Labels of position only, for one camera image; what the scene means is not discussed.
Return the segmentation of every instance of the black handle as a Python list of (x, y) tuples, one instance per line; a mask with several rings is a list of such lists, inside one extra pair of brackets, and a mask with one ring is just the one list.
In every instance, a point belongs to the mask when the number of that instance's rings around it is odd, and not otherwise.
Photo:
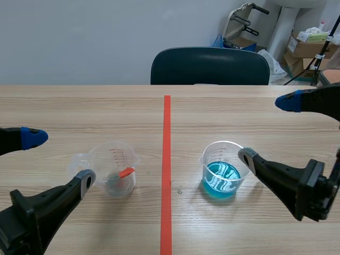
[(255, 35), (255, 36), (258, 36), (260, 34), (258, 31), (251, 29), (251, 28), (247, 27), (246, 25), (244, 26), (243, 31), (251, 33), (252, 35)]
[(224, 45), (227, 45), (227, 46), (229, 46), (229, 47), (235, 48), (235, 49), (241, 49), (239, 46), (237, 46), (237, 45), (235, 45), (235, 44), (233, 44), (232, 42), (227, 41), (227, 40), (223, 40), (223, 44), (224, 44)]
[(269, 14), (269, 11), (267, 11), (266, 9), (263, 9), (262, 7), (260, 6), (257, 6), (256, 4), (253, 4), (253, 9), (256, 9), (260, 12), (263, 12), (264, 14), (268, 15)]
[(232, 17), (230, 18), (230, 20), (235, 20), (245, 26), (250, 26), (251, 22), (249, 20), (246, 20), (240, 16), (237, 16), (236, 14), (233, 14)]

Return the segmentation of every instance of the tripod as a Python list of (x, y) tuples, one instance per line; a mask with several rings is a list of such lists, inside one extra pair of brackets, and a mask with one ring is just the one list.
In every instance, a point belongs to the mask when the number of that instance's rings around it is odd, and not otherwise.
[(324, 47), (322, 48), (320, 54), (316, 55), (316, 56), (313, 58), (312, 62), (310, 62), (310, 64), (307, 66), (307, 68), (306, 68), (305, 70), (303, 70), (301, 73), (299, 73), (297, 76), (295, 76), (294, 78), (292, 78), (289, 82), (287, 82), (287, 83), (284, 84), (284, 85), (287, 85), (287, 84), (289, 84), (290, 82), (294, 81), (297, 77), (299, 77), (301, 74), (307, 72), (308, 70), (314, 70), (314, 74), (313, 74), (313, 77), (312, 77), (312, 84), (311, 84), (311, 85), (313, 85), (313, 82), (314, 82), (314, 80), (315, 80), (315, 78), (316, 78), (316, 76), (317, 76), (317, 73), (318, 73), (318, 71), (319, 71), (321, 61), (322, 61), (322, 59), (324, 59), (324, 57), (325, 57), (324, 54), (325, 54), (325, 52), (326, 52), (326, 50), (327, 50), (327, 47), (328, 47), (330, 41), (331, 41), (332, 38), (333, 38), (333, 35), (334, 35), (335, 31), (337, 30), (339, 24), (340, 24), (340, 15), (339, 15), (337, 21), (335, 22), (335, 25), (334, 25), (333, 29), (331, 30), (329, 36), (327, 36), (325, 45), (324, 45)]

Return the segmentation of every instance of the blue gripper tip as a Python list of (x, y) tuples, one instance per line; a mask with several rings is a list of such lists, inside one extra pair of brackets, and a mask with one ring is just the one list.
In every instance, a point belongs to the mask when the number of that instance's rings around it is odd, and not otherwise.
[(48, 139), (48, 134), (43, 130), (32, 132), (28, 127), (21, 128), (21, 144), (23, 150), (42, 145)]
[(275, 101), (276, 107), (287, 112), (301, 112), (301, 93), (302, 90), (298, 90), (294, 93), (278, 97)]

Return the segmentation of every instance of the sink pedestal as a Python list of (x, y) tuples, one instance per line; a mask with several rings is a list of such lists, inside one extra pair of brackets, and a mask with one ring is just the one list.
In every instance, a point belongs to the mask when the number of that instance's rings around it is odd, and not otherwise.
[(294, 27), (299, 8), (282, 7), (280, 17), (276, 23), (274, 34), (270, 40), (268, 52), (276, 60), (281, 61)]

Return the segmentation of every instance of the dark green chair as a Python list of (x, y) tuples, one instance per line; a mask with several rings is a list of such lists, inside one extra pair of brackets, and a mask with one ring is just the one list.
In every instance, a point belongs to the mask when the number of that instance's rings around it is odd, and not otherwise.
[(159, 53), (151, 84), (268, 85), (269, 66), (259, 54), (239, 49), (174, 48)]

